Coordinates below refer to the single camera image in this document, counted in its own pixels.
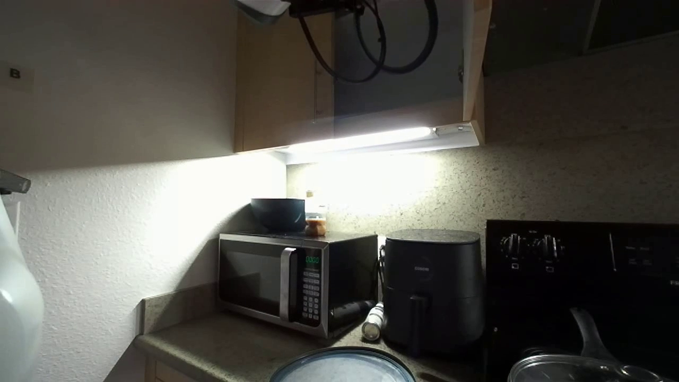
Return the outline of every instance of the wall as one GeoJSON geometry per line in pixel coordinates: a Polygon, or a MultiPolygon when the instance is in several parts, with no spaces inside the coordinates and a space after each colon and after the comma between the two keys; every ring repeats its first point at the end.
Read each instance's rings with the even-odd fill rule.
{"type": "Polygon", "coordinates": [[[278,160],[227,157],[234,17],[227,0],[0,3],[0,168],[35,181],[11,201],[46,304],[32,380],[143,380],[140,300],[215,281],[215,233],[285,190],[278,160]]]}
{"type": "Polygon", "coordinates": [[[488,144],[288,169],[338,232],[679,220],[679,36],[488,78],[488,144]]]}

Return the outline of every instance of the kitchen counter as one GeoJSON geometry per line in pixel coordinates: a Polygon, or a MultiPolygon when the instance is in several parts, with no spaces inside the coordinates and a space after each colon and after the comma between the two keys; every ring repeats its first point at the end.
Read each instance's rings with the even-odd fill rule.
{"type": "Polygon", "coordinates": [[[136,340],[148,357],[195,380],[266,382],[294,359],[330,346],[365,346],[398,357],[419,382],[476,382],[479,367],[464,361],[412,359],[380,345],[360,341],[354,328],[338,341],[323,341],[276,324],[215,313],[136,340]]]}

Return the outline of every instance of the pot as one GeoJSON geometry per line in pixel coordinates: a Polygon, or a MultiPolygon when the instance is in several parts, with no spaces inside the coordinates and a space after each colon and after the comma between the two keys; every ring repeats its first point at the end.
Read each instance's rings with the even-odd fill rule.
{"type": "Polygon", "coordinates": [[[582,355],[532,355],[519,361],[508,382],[671,382],[649,369],[625,365],[602,345],[587,311],[570,307],[582,334],[582,355]]]}
{"type": "Polygon", "coordinates": [[[269,233],[302,233],[306,225],[306,201],[297,198],[254,198],[253,218],[269,233]]]}

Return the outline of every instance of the black stove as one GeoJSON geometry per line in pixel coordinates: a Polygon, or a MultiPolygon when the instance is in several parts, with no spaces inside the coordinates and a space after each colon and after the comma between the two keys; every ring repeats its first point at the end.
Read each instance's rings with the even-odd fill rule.
{"type": "Polygon", "coordinates": [[[488,220],[486,380],[579,352],[574,306],[621,363],[679,380],[679,225],[488,220]]]}

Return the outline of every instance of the backsplash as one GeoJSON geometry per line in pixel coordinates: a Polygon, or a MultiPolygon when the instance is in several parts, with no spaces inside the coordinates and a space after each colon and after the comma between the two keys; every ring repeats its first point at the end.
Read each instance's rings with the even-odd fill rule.
{"type": "Polygon", "coordinates": [[[486,218],[679,220],[679,36],[486,81],[481,148],[288,168],[338,232],[486,218]]]}

